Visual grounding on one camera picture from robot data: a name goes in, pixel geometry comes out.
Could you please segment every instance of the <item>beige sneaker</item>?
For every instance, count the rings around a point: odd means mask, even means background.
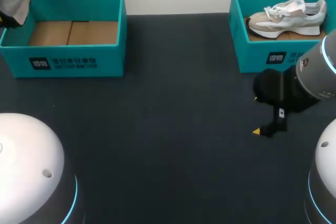
[[[284,31],[302,35],[319,35],[320,26],[327,15],[324,0],[305,3],[304,0],[290,0],[264,12],[255,13],[246,20],[250,32],[264,38],[277,38]]]

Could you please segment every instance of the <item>brown cardboard bottom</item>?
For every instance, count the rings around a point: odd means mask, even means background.
[[[244,18],[244,24],[247,30],[248,38],[250,41],[268,41],[270,39],[264,39],[261,37],[258,37],[257,35],[253,35],[250,33],[250,31],[247,29],[246,26],[246,19]],[[307,40],[307,39],[323,39],[326,36],[326,32],[324,30],[321,31],[320,35],[301,35],[294,33],[292,31],[286,31],[278,36],[276,39],[271,39],[271,40]]]
[[[118,22],[37,22],[30,46],[116,44]]]

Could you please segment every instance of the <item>shoelace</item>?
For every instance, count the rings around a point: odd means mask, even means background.
[[[273,20],[271,16],[279,16],[280,18],[282,16],[290,16],[288,11],[284,9],[281,5],[275,5],[273,7],[267,6],[264,8],[264,11],[268,17],[269,20]]]

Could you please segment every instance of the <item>box logo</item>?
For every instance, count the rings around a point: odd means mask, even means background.
[[[52,58],[53,69],[98,68],[95,58]]]
[[[48,63],[47,58],[29,58],[29,61],[32,65],[32,67],[35,70],[49,70],[50,65]]]
[[[286,52],[270,52],[266,64],[281,64],[285,56]]]

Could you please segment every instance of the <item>open box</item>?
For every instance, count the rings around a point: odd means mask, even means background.
[[[277,40],[260,39],[246,29],[245,20],[264,7],[288,0],[231,0],[229,25],[241,73],[262,72],[267,68],[284,71],[336,28],[336,0],[327,2],[327,17],[320,36],[284,33]],[[305,0],[307,3],[318,0]]]
[[[16,78],[116,77],[124,72],[124,0],[32,0],[0,51]]]

